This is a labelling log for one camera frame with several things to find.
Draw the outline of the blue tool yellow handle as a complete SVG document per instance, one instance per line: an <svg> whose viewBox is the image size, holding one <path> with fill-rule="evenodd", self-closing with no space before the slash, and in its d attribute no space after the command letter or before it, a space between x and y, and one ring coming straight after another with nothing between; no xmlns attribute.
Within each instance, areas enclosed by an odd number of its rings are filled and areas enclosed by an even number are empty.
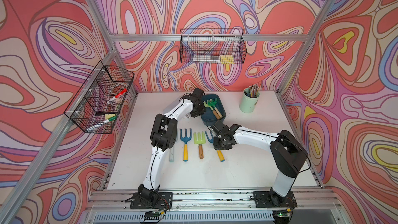
<svg viewBox="0 0 398 224"><path fill-rule="evenodd" d="M214 135L212 132L209 132L209 133L210 133L210 135L208 135L207 131L205 131L206 138L209 143L213 144L214 143ZM220 150L217 150L217 154L218 154L220 162L224 162L225 158L224 158L222 152Z"/></svg>

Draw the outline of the teal storage box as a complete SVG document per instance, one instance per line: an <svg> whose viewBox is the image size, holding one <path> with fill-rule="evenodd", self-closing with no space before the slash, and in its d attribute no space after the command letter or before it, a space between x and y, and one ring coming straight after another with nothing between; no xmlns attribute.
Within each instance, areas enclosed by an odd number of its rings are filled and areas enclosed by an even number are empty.
<svg viewBox="0 0 398 224"><path fill-rule="evenodd" d="M206 112L201 116L203 123L210 127L217 121L223 122L226 118L226 112L222 101L217 94L206 94L202 97Z"/></svg>

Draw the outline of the dark blue rake yellow handle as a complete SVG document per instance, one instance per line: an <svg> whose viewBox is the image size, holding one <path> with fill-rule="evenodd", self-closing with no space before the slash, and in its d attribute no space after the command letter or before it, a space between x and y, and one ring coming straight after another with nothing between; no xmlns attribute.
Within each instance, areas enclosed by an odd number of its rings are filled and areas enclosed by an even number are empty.
<svg viewBox="0 0 398 224"><path fill-rule="evenodd" d="M182 133L182 129L180 129L180 140L184 142L184 150L183 150L183 161L188 161L188 142L192 139L192 129L190 129L189 135L187 135L187 129L184 130L185 135Z"/></svg>

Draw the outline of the light blue rake white handle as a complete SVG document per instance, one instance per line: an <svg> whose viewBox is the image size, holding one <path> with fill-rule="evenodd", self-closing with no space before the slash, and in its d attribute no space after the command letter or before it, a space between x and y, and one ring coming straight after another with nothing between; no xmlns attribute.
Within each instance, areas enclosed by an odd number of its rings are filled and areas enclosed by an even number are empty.
<svg viewBox="0 0 398 224"><path fill-rule="evenodd" d="M178 137L176 137L176 141L173 145L173 147L170 149L170 156L169 156L169 162L174 162L175 161L175 144L178 141Z"/></svg>

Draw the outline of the light green rake wooden handle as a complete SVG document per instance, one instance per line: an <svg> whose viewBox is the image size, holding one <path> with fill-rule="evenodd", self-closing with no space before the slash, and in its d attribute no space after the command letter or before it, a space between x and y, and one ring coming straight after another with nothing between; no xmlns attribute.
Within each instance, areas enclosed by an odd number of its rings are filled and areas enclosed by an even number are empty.
<svg viewBox="0 0 398 224"><path fill-rule="evenodd" d="M214 115L218 120L221 119L221 116L220 116L219 113L215 110L214 104L212 103L211 100L204 101L203 104L204 104L205 107L209 107L209 108L210 108L210 110L212 111L213 115Z"/></svg>

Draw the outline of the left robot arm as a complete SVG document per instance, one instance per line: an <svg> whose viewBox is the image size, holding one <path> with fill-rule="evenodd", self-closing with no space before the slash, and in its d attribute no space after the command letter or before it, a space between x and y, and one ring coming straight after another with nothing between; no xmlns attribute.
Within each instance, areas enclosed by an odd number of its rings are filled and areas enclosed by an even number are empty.
<svg viewBox="0 0 398 224"><path fill-rule="evenodd" d="M204 91L195 88L193 92L186 93L166 113L157 114L150 140L152 146L151 160L147 174L137 192L125 200L130 203L130 209L163 209L168 211L172 207L173 193L160 191L161 171L170 149L177 141L178 121L190 115L192 118L205 113L202 102Z"/></svg>

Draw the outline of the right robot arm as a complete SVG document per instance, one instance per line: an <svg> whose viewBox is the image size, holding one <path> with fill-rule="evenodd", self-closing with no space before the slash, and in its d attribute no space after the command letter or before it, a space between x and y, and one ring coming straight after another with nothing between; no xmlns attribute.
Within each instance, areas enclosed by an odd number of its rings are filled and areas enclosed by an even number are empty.
<svg viewBox="0 0 398 224"><path fill-rule="evenodd" d="M296 207L294 200L287 201L288 194L305 162L309 159L305 148L287 130L266 133L248 129L239 124L230 127L221 121L210 127L214 134L215 150L230 150L234 145L249 145L272 154L278 174L269 191L256 191L253 198L257 207Z"/></svg>

